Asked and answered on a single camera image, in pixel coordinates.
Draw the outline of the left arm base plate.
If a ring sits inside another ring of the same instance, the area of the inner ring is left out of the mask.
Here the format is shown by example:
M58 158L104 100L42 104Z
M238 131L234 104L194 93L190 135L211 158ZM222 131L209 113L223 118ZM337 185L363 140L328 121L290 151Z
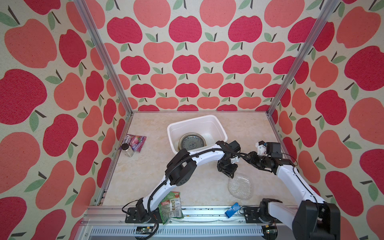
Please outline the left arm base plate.
M149 224L149 223L162 223L162 218L160 215L159 208L156 208L154 211L155 218L153 219L152 215L150 215L148 212L145 214L140 215L138 212L138 209L136 207L134 208L128 208L127 215L125 218L126 224Z

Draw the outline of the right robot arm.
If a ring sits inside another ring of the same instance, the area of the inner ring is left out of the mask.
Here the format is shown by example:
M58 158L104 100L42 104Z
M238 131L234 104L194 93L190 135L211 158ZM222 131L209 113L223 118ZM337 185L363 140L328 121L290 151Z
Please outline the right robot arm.
M281 201L264 198L255 211L263 223L278 220L293 231L297 240L339 240L341 212L335 204L326 202L301 177L291 160L261 156L251 152L244 160L258 170L276 175L286 185L298 209L293 210Z

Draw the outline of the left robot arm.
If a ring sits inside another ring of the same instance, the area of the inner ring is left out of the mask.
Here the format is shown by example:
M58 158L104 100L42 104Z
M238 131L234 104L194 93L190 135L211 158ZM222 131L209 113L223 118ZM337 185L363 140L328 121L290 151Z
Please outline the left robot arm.
M238 168L232 161L235 158L244 160L251 158L249 154L241 152L240 145L236 141L230 144L218 141L215 145L198 151L180 150L167 164L159 185L147 197L137 201L136 218L141 221L150 218L165 196L175 187L184 185L199 166L216 162L220 173L233 178Z

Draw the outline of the grey glass plate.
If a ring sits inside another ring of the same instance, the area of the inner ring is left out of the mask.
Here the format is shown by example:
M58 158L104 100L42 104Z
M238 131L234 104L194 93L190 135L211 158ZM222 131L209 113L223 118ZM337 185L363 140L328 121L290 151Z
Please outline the grey glass plate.
M187 151L205 147L206 141L200 134L187 133L179 140L179 150L186 149Z

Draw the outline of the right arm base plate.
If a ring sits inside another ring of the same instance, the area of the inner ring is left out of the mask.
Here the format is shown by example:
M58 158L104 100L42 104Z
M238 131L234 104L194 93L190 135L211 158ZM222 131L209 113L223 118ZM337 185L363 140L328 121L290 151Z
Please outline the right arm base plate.
M273 224L282 222L272 217L264 216L260 207L242 206L239 213L244 216L247 224Z

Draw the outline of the clear textured glass plate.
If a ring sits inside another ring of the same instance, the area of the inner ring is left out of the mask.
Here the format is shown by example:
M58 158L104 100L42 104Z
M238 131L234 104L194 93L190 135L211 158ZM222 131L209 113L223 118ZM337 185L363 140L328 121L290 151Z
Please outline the clear textured glass plate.
M228 181L230 194L240 200L250 200L253 196L252 180L244 174L236 174Z

